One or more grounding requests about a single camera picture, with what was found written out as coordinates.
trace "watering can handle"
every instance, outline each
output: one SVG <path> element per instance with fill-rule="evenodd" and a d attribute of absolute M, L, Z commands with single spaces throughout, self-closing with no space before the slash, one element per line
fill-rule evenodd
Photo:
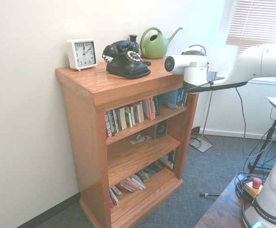
<path fill-rule="evenodd" d="M 156 28 L 156 27 L 151 27 L 151 28 L 148 28 L 143 34 L 142 34 L 142 37 L 141 37 L 141 40 L 140 40 L 140 48 L 141 48 L 141 52 L 142 54 L 145 56 L 145 52 L 144 52 L 144 45 L 143 45 L 143 40 L 144 40 L 144 37 L 146 36 L 146 34 L 150 31 L 150 30 L 156 30 L 158 31 L 158 33 L 161 33 L 162 32 Z"/>

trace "clock face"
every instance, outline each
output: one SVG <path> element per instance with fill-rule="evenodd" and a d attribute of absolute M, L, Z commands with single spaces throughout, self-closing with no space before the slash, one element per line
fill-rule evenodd
<path fill-rule="evenodd" d="M 85 67 L 96 63 L 94 42 L 75 42 L 74 48 L 76 52 L 78 67 Z"/>

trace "small black vase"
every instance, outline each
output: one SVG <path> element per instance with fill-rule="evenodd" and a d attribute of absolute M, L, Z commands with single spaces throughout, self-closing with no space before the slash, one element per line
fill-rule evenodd
<path fill-rule="evenodd" d="M 129 35 L 129 40 L 135 44 L 138 44 L 136 39 L 137 39 L 137 35 Z"/>

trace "wooden bookshelf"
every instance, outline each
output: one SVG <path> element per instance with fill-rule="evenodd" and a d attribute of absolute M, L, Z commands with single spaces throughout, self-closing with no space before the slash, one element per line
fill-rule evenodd
<path fill-rule="evenodd" d="M 95 228 L 133 227 L 183 185 L 182 174 L 188 150 L 198 95 L 189 95 L 183 109 L 160 106 L 155 120 L 145 118 L 106 139 L 105 111 L 182 87 L 183 76 L 164 69 L 164 59 L 150 60 L 151 74 L 127 80 L 106 72 L 106 64 L 82 71 L 56 69 L 62 84 L 72 140 L 80 205 Z M 168 120 L 166 135 L 131 144 L 126 138 Z M 125 193 L 110 208 L 109 187 L 141 170 L 177 148 L 173 171 L 166 168 L 145 183 L 146 189 Z"/>
<path fill-rule="evenodd" d="M 177 115 L 179 113 L 182 113 L 188 109 L 187 106 L 184 108 L 181 108 L 181 109 L 171 109 L 171 108 L 166 107 L 161 104 L 159 106 L 160 106 L 160 115 L 157 116 L 155 120 L 151 121 L 151 120 L 145 118 L 143 122 L 136 123 L 135 126 L 128 127 L 127 129 L 124 129 L 121 132 L 116 133 L 114 137 L 108 138 L 106 140 L 106 144 L 110 145 L 114 142 L 117 142 L 120 139 L 123 139 L 131 134 L 140 132 L 141 130 L 146 129 L 147 127 L 153 126 L 161 121 L 164 121 L 164 120 L 166 120 L 174 115 Z"/>
<path fill-rule="evenodd" d="M 130 224 L 135 218 L 144 213 L 144 210 L 163 201 L 183 185 L 175 173 L 164 168 L 145 183 L 145 189 L 134 193 L 124 193 L 118 197 L 119 202 L 111 210 L 112 227 L 118 228 L 123 224 Z"/>
<path fill-rule="evenodd" d="M 152 162 L 158 160 L 181 142 L 169 135 L 147 142 L 131 144 L 128 139 L 122 139 L 108 146 L 109 186 L 112 187 L 128 176 L 138 172 Z"/>

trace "white alarm clock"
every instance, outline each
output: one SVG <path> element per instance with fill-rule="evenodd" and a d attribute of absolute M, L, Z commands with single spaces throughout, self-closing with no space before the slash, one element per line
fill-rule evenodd
<path fill-rule="evenodd" d="M 97 67 L 94 39 L 67 40 L 66 49 L 72 69 L 80 71 L 90 67 Z"/>

